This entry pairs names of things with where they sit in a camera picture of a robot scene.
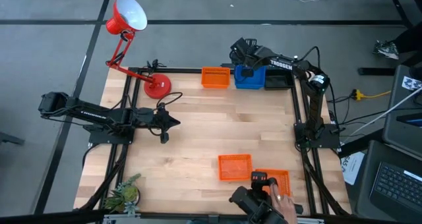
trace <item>potted plant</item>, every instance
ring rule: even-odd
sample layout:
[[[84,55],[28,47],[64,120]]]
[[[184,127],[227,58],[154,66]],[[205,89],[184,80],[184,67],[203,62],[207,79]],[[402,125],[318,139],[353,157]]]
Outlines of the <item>potted plant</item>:
[[[140,192],[133,183],[139,177],[140,174],[138,173],[126,182],[121,182],[115,190],[112,190],[111,197],[105,199],[105,208],[134,215],[135,211],[139,210],[137,205],[140,200]]]

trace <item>red desk lamp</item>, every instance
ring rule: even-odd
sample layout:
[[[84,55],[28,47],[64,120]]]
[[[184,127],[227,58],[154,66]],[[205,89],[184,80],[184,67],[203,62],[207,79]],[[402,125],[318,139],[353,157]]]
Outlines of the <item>red desk lamp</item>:
[[[120,67],[123,57],[135,37],[135,32],[145,29],[147,22],[144,9],[135,0],[116,0],[113,5],[113,17],[107,21],[105,26],[110,34],[120,34],[120,41],[111,60],[105,63],[112,69],[145,81],[145,93],[151,98],[161,99],[171,90],[171,82],[166,75],[144,76]],[[123,41],[127,42],[126,47],[122,52],[117,53]]]

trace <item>shoe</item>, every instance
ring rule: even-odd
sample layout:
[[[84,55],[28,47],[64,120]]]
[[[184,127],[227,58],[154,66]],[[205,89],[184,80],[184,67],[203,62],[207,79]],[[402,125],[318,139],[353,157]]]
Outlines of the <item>shoe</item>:
[[[383,55],[390,59],[398,59],[398,50],[393,42],[377,42],[374,45],[373,53]]]

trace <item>sticker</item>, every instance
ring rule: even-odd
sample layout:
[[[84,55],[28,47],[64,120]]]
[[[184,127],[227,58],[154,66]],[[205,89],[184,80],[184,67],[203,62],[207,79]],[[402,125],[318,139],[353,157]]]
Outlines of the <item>sticker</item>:
[[[414,90],[422,87],[422,82],[408,76],[403,77],[402,87],[408,90]]]
[[[357,152],[341,159],[343,178],[348,184],[355,184],[364,157],[363,152]]]
[[[324,84],[324,77],[321,75],[316,75],[311,78],[311,81],[317,81],[321,84]]]

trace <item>lamp base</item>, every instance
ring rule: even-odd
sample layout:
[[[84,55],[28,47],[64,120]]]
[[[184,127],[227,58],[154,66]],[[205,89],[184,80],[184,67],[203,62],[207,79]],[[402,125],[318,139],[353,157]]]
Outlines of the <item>lamp base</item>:
[[[161,99],[171,91],[170,79],[163,74],[153,74],[154,83],[145,82],[145,94],[152,99]]]

